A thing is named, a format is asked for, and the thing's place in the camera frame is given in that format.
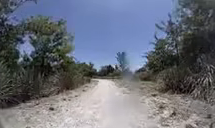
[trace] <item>blue sky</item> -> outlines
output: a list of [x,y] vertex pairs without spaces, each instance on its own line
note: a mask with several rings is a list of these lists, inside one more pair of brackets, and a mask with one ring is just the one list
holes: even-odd
[[75,33],[73,55],[80,61],[93,62],[97,68],[116,64],[116,53],[126,51],[132,70],[145,63],[157,31],[155,23],[168,18],[172,0],[39,0],[27,3],[15,15],[63,18],[68,31]]

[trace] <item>ground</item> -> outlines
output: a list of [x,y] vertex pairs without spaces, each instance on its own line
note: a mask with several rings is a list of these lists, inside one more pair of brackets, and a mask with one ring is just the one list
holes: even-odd
[[215,128],[215,106],[163,94],[152,83],[94,80],[0,110],[3,128]]

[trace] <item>distant tree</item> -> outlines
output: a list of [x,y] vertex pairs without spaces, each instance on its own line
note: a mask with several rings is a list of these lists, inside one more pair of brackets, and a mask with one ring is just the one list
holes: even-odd
[[119,70],[119,67],[117,64],[115,65],[115,70],[117,70],[117,71]]
[[114,67],[112,65],[106,65],[102,66],[101,69],[98,72],[99,76],[108,76],[109,74],[113,73],[115,71]]
[[83,74],[84,76],[87,77],[93,77],[94,75],[97,74],[97,70],[94,68],[93,63],[78,63],[78,68],[79,72]]
[[142,73],[142,72],[146,72],[146,71],[147,71],[146,67],[143,66],[143,67],[137,69],[137,70],[135,71],[135,73],[137,74],[137,73]]
[[129,64],[128,64],[126,52],[118,52],[116,54],[116,59],[118,61],[119,69],[122,73],[125,73],[126,71],[129,70],[129,66],[128,66]]

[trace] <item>foliage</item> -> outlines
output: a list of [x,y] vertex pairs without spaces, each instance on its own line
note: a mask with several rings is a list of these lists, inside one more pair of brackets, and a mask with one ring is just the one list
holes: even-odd
[[167,89],[215,103],[215,0],[179,0],[176,15],[156,26],[165,43],[156,41],[148,69],[163,75]]
[[[74,89],[96,73],[70,55],[74,36],[64,20],[10,17],[27,1],[34,0],[0,0],[0,107]],[[19,52],[25,42],[33,47],[29,54]]]
[[110,77],[119,77],[120,75],[121,75],[121,72],[115,70],[114,72],[110,73],[108,76],[110,76]]
[[115,69],[112,65],[102,66],[98,72],[99,76],[108,76],[111,73],[114,73]]
[[146,69],[145,66],[143,66],[143,67],[137,69],[137,70],[135,71],[135,73],[138,74],[138,73],[142,73],[142,72],[145,72],[145,71],[147,71],[147,69]]
[[136,76],[142,81],[152,81],[154,79],[153,73],[148,71],[137,73]]
[[146,67],[152,72],[161,72],[176,65],[176,54],[166,39],[157,39],[154,50],[147,53]]

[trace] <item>shrub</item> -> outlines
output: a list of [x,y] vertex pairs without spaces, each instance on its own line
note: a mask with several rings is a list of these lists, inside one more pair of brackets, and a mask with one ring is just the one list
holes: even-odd
[[141,72],[138,74],[138,77],[142,81],[152,81],[154,80],[154,75],[151,72]]
[[114,71],[113,73],[109,74],[110,77],[119,77],[121,76],[121,72],[120,71]]
[[187,84],[190,71],[188,69],[170,68],[161,72],[158,78],[164,82],[165,91],[173,91],[174,93],[191,93],[194,88],[192,84]]
[[215,104],[215,66],[211,64],[202,66],[202,70],[188,80],[195,87],[192,96]]
[[9,107],[30,99],[47,97],[90,82],[78,72],[60,72],[44,77],[34,69],[19,68],[11,73],[0,63],[0,107]]

